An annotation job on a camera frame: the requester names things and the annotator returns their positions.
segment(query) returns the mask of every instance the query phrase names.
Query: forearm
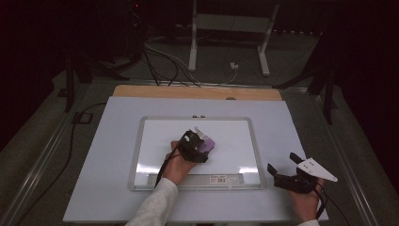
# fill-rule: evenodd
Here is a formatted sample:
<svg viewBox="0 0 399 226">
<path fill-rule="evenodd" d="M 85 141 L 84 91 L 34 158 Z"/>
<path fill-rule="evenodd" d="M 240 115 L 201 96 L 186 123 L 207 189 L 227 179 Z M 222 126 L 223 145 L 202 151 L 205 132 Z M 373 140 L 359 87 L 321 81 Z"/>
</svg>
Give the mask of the forearm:
<svg viewBox="0 0 399 226">
<path fill-rule="evenodd" d="M 177 186 L 163 178 L 126 226 L 164 226 L 178 195 Z"/>
<path fill-rule="evenodd" d="M 319 226 L 319 221 L 317 219 L 309 220 L 299 224 L 298 226 Z"/>
</svg>

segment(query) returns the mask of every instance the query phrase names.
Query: person's right hand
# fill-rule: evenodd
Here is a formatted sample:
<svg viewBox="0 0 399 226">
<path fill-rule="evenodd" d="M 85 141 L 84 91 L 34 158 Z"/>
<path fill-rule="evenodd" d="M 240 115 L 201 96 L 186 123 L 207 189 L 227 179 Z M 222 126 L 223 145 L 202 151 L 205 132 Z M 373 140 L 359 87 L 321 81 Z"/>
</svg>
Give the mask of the person's right hand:
<svg viewBox="0 0 399 226">
<path fill-rule="evenodd" d="M 322 186 L 324 184 L 324 180 L 318 178 L 317 183 Z M 320 187 L 319 185 L 316 186 L 316 190 L 319 193 L 321 189 L 322 187 Z M 319 197 L 314 191 L 308 194 L 298 194 L 294 191 L 290 191 L 290 195 L 293 201 L 295 213 L 302 222 L 316 219 Z"/>
<path fill-rule="evenodd" d="M 178 141 L 172 141 L 170 143 L 172 150 L 176 147 Z M 173 153 L 173 156 L 165 167 L 163 177 L 168 178 L 175 185 L 178 185 L 188 174 L 188 172 L 193 169 L 197 163 L 185 161 L 180 155 L 179 150 Z"/>
</svg>

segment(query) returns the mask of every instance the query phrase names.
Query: gray floor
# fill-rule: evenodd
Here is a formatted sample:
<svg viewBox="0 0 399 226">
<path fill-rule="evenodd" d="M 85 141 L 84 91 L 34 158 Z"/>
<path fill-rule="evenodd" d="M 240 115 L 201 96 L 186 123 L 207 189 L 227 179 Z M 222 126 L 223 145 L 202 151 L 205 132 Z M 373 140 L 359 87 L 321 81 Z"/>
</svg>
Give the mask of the gray floor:
<svg viewBox="0 0 399 226">
<path fill-rule="evenodd" d="M 198 69 L 187 76 L 192 76 L 202 86 L 251 86 L 270 89 L 271 85 L 301 73 L 316 42 L 317 38 L 310 36 L 273 35 L 266 51 L 271 71 L 269 77 L 261 75 L 255 50 L 256 42 L 253 40 L 223 46 L 202 44 L 199 47 Z M 188 61 L 188 38 L 176 41 L 155 39 L 147 43 L 151 48 L 178 57 L 185 63 Z M 161 57 L 150 55 L 150 58 L 159 73 L 169 78 L 173 77 L 173 64 Z M 239 65 L 235 78 L 235 72 L 230 69 L 230 62 L 238 62 Z M 143 61 L 122 75 L 131 78 L 128 84 L 154 84 L 150 82 L 152 76 Z M 178 79 L 192 85 L 182 73 Z M 57 76 L 54 82 L 55 91 L 0 153 L 1 215 L 6 213 L 13 198 L 18 194 L 19 187 L 40 153 L 48 150 L 49 141 L 55 140 L 54 155 L 51 156 L 51 161 L 41 175 L 27 206 L 30 206 L 54 180 L 68 158 L 72 131 L 71 115 L 64 113 L 66 100 L 56 97 L 59 89 L 64 88 L 65 73 Z M 337 107 L 332 110 L 333 125 L 327 125 L 320 114 L 321 99 L 304 92 L 310 82 L 308 79 L 292 88 L 282 90 L 281 95 L 292 113 L 295 128 L 307 156 L 317 159 L 340 179 L 338 183 L 326 185 L 328 195 L 339 205 L 351 225 L 398 225 L 398 196 L 377 162 L 340 89 L 334 90 L 334 103 Z M 96 77 L 92 84 L 80 86 L 75 109 L 82 110 L 89 105 L 106 102 L 117 84 L 120 82 Z M 103 110 L 103 106 L 90 109 L 93 122 L 76 127 L 70 165 L 24 217 L 20 225 L 74 225 L 62 222 L 62 218 Z M 68 123 L 60 128 L 59 125 L 63 121 Z M 55 132 L 60 132 L 59 137 L 52 137 Z M 327 212 L 330 220 L 322 222 L 322 225 L 345 225 L 343 217 L 332 203 L 328 205 Z M 121 222 L 87 225 L 119 225 L 118 223 Z M 296 222 L 270 225 L 296 225 Z"/>
</svg>

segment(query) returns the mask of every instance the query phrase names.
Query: sticker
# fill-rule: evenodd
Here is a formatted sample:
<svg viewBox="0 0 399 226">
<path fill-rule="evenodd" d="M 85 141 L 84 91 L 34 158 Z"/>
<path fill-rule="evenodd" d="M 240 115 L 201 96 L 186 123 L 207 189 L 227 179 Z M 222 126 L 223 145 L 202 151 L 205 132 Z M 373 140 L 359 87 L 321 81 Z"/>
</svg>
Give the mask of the sticker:
<svg viewBox="0 0 399 226">
<path fill-rule="evenodd" d="M 226 184 L 227 176 L 226 175 L 211 175 L 210 183 L 211 184 Z"/>
</svg>

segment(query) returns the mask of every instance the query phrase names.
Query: whiteboard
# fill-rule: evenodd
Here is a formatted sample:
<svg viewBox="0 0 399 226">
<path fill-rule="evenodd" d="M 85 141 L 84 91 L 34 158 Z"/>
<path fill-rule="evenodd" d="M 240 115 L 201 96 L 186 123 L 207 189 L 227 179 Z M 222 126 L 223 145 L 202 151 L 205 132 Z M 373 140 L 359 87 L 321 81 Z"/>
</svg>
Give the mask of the whiteboard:
<svg viewBox="0 0 399 226">
<path fill-rule="evenodd" d="M 263 189 L 261 164 L 249 118 L 144 117 L 141 120 L 129 188 L 151 190 L 170 142 L 198 127 L 215 142 L 206 163 L 195 166 L 179 189 Z"/>
</svg>

